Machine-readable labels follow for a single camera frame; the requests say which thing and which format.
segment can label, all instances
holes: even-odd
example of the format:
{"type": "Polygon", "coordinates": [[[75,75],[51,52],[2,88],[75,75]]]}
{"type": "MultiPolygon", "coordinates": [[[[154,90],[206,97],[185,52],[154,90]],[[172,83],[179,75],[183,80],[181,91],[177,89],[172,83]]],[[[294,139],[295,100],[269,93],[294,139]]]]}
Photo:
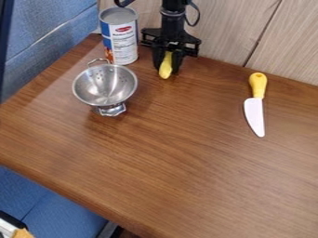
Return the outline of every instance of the can label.
{"type": "Polygon", "coordinates": [[[114,64],[126,65],[138,58],[137,21],[121,25],[101,23],[106,58],[114,64]]]}

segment plastic knife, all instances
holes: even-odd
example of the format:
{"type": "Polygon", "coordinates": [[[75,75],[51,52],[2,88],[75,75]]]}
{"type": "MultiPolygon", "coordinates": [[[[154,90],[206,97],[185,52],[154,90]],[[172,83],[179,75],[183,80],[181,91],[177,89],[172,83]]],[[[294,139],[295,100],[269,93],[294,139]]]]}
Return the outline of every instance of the plastic knife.
{"type": "Polygon", "coordinates": [[[246,99],[244,102],[245,117],[255,134],[263,138],[265,137],[263,99],[267,77],[263,73],[253,73],[249,77],[249,84],[252,86],[254,98],[246,99]]]}

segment knife handle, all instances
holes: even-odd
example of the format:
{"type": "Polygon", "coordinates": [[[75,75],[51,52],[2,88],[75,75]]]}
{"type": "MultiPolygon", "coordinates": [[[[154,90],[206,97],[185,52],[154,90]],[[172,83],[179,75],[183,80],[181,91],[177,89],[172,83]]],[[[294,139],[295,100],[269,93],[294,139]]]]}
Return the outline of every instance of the knife handle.
{"type": "Polygon", "coordinates": [[[267,77],[264,73],[253,73],[249,76],[249,84],[253,89],[253,97],[264,99],[267,77]]]}

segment can lid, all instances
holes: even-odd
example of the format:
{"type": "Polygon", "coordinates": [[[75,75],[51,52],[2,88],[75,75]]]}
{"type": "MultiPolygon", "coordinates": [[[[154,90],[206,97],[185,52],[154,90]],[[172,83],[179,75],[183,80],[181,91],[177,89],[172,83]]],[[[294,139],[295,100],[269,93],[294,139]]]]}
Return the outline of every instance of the can lid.
{"type": "Polygon", "coordinates": [[[137,20],[138,14],[129,7],[112,7],[101,11],[99,19],[107,24],[120,25],[137,20]]]}

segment tin can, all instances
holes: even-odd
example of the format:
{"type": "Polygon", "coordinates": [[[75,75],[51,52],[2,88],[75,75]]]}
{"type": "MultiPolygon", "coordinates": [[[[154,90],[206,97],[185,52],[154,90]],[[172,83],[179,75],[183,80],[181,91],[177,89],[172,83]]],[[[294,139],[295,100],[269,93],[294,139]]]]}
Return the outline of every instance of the tin can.
{"type": "Polygon", "coordinates": [[[99,14],[107,60],[126,65],[138,58],[138,14],[129,7],[112,7],[99,14]]]}

